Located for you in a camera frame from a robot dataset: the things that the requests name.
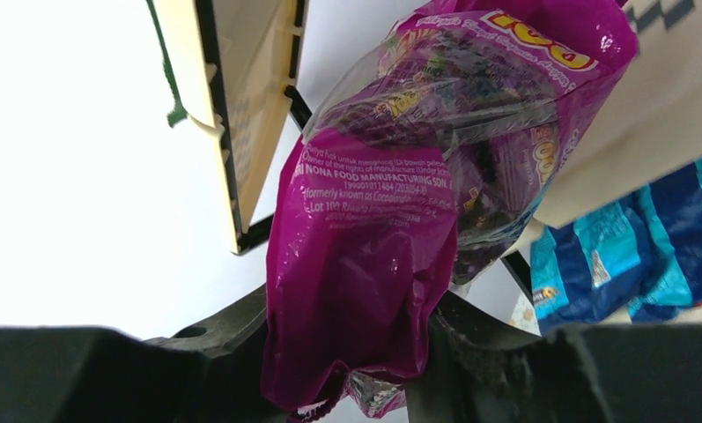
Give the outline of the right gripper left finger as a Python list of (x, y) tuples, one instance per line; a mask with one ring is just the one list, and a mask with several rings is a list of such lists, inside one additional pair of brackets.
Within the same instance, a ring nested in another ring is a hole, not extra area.
[(0, 328), (0, 422), (284, 422), (262, 396), (265, 291), (170, 338)]

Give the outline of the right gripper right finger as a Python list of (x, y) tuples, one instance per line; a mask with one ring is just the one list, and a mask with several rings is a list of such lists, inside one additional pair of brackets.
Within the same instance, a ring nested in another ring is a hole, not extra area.
[(702, 323), (573, 324), (540, 338), (454, 293), (429, 322), (412, 422), (702, 422)]

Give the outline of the purple candy bag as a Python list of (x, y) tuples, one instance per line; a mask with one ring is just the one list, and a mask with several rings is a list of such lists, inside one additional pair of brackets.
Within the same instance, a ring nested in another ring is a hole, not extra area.
[(399, 406), (428, 320), (520, 237), (636, 56), (620, 1), (430, 1), (315, 110), (281, 171), (262, 394), (291, 422)]

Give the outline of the green Fox's candy bag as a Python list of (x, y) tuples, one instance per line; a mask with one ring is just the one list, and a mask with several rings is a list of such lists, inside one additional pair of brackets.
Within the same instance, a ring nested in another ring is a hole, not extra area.
[(181, 95), (179, 92), (179, 88), (176, 83), (176, 79), (174, 76), (174, 71), (173, 71), (173, 66), (166, 48), (166, 43), (165, 39), (163, 36), (163, 31), (161, 29), (161, 25), (159, 22), (158, 14), (156, 12), (156, 7), (154, 4), (153, 0), (147, 0), (146, 1), (149, 13), (151, 16), (151, 21), (154, 25), (156, 36), (157, 36), (157, 41), (159, 44), (159, 49), (161, 53), (161, 65), (162, 65), (162, 70), (163, 73), (166, 77), (166, 82), (168, 84), (169, 91), (171, 93), (172, 99), (173, 99), (173, 106), (172, 109), (167, 113), (166, 115), (166, 120), (167, 124), (170, 128), (173, 128), (177, 123), (185, 120), (188, 116), (187, 110), (182, 104), (181, 100)]

